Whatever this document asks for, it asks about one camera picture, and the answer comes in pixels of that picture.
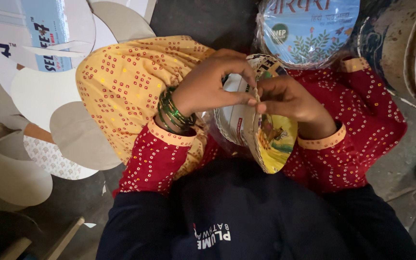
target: concrete floor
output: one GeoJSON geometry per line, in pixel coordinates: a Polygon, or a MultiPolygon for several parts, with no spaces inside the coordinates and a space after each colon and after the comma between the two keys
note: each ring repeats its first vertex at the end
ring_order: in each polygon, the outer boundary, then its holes
{"type": "MultiPolygon", "coordinates": [[[[247,52],[254,37],[257,8],[254,1],[175,0],[159,1],[150,26],[158,36],[190,35],[213,48],[247,52]]],[[[416,243],[416,109],[394,98],[409,129],[402,141],[382,157],[367,173],[377,194],[389,201],[416,243]]],[[[100,171],[83,180],[53,176],[49,199],[16,213],[0,211],[0,243],[21,235],[33,241],[29,251],[42,257],[76,217],[97,224],[82,226],[59,259],[95,258],[107,212],[113,205],[111,191],[116,188],[123,165],[100,171]],[[107,192],[102,194],[106,185],[107,192]]]]}

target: navy blue cloth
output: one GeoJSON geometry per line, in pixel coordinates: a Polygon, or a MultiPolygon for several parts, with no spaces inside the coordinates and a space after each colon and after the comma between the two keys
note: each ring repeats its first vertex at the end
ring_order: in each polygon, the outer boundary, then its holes
{"type": "Polygon", "coordinates": [[[119,193],[96,259],[416,259],[416,247],[370,185],[321,197],[228,159],[175,181],[169,198],[119,193]]]}

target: woman's left hand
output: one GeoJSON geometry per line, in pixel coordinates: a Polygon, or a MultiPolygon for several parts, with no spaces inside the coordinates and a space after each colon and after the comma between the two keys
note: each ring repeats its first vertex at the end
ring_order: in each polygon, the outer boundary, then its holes
{"type": "Polygon", "coordinates": [[[182,115],[189,116],[194,112],[235,104],[256,105],[256,99],[246,92],[222,89],[221,80],[230,73],[240,74],[248,84],[256,86],[256,74],[246,61],[246,55],[221,49],[197,65],[182,80],[172,94],[176,108],[182,115]]]}

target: green circular logo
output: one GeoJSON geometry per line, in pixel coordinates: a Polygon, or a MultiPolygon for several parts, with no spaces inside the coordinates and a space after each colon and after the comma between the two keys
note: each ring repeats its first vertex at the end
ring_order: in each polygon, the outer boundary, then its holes
{"type": "Polygon", "coordinates": [[[275,44],[283,44],[288,38],[288,27],[284,24],[276,24],[272,27],[272,41],[275,44]]]}

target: hand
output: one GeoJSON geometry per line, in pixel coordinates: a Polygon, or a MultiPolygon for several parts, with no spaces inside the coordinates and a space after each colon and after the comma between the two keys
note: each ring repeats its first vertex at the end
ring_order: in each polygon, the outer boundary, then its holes
{"type": "Polygon", "coordinates": [[[317,140],[337,131],[328,111],[296,80],[281,76],[258,81],[261,103],[258,113],[280,115],[298,121],[301,138],[317,140]]]}
{"type": "Polygon", "coordinates": [[[222,89],[221,80],[230,73],[240,74],[250,86],[256,86],[256,74],[246,61],[246,55],[221,49],[197,65],[182,80],[172,94],[176,108],[182,115],[189,116],[194,112],[235,104],[256,105],[256,99],[248,93],[222,89]]]}

